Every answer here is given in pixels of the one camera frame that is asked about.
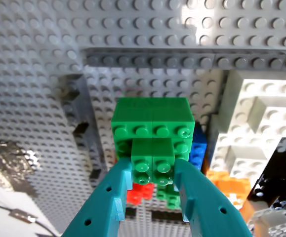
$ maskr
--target gray lego baseplate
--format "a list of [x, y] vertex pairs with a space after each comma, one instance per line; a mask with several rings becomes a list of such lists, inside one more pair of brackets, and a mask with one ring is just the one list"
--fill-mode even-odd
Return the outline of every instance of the gray lego baseplate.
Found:
[[[109, 66], [110, 58], [102, 58], [106, 67], [86, 65], [85, 50], [102, 47], [286, 50], [286, 0], [0, 0], [0, 140], [40, 153], [41, 170], [29, 181], [38, 193], [35, 202], [59, 232], [97, 185], [93, 177], [100, 174], [91, 176], [92, 170], [105, 165], [109, 170], [115, 162], [110, 120], [118, 97], [188, 97], [205, 129], [224, 83], [223, 71], [207, 68], [215, 62], [222, 69], [246, 65], [248, 57], [226, 54], [215, 61], [216, 55], [202, 55], [198, 70], [193, 66], [197, 58], [187, 58], [179, 68], [173, 66], [181, 63], [175, 58], [156, 58], [146, 68]], [[179, 58], [184, 51], [178, 51]], [[275, 61], [264, 56], [247, 66], [272, 70], [286, 65], [286, 54]], [[86, 78], [82, 89], [90, 94], [94, 114], [89, 115], [100, 141], [87, 140], [88, 127], [74, 133], [77, 127], [63, 106], [67, 81], [62, 78], [72, 74]], [[91, 119], [78, 124], [94, 128]], [[79, 141], [90, 152], [81, 150]], [[286, 139], [279, 150], [286, 150]], [[155, 197], [143, 202], [136, 219], [121, 224], [120, 236], [190, 235], [187, 225], [152, 222], [150, 212], [158, 209], [165, 203]]]

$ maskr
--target green lego stack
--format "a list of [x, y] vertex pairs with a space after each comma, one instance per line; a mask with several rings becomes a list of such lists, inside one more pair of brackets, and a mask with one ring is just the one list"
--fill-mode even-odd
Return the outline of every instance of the green lego stack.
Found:
[[134, 183], [172, 184], [175, 159], [189, 159], [195, 120], [186, 98], [120, 98], [112, 132], [117, 156], [131, 157]]
[[157, 198], [159, 200], [166, 200], [169, 209], [181, 209], [179, 192], [174, 190], [174, 185], [167, 185], [166, 187], [157, 187]]

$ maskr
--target red lego brick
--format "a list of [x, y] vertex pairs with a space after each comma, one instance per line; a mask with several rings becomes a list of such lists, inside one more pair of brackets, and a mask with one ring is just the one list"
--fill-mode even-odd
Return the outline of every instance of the red lego brick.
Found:
[[127, 191], [127, 203], [140, 205], [142, 198], [151, 200], [153, 198], [154, 184], [139, 185], [133, 184], [133, 189]]

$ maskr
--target blue lego brick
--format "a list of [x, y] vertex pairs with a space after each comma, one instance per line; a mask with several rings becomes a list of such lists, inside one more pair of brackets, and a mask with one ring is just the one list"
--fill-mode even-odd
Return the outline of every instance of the blue lego brick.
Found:
[[206, 147], [207, 147], [207, 142], [205, 134], [203, 133], [200, 125], [196, 124], [193, 133], [189, 162], [199, 170], [201, 170], [203, 164]]

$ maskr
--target cable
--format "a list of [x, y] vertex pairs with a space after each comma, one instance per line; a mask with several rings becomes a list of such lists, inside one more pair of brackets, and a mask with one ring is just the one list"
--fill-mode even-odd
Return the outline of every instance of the cable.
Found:
[[[7, 208], [7, 207], [4, 207], [4, 206], [0, 206], [0, 209], [3, 209], [3, 210], [6, 210], [6, 211], [12, 211], [12, 209], [10, 208]], [[51, 231], [47, 226], [45, 226], [44, 224], [42, 224], [41, 222], [39, 221], [35, 221], [35, 223], [39, 226], [41, 226], [42, 228], [44, 228], [45, 230], [47, 230], [48, 232], [50, 232], [52, 234], [53, 237], [57, 237], [56, 234], [54, 234], [53, 231]]]

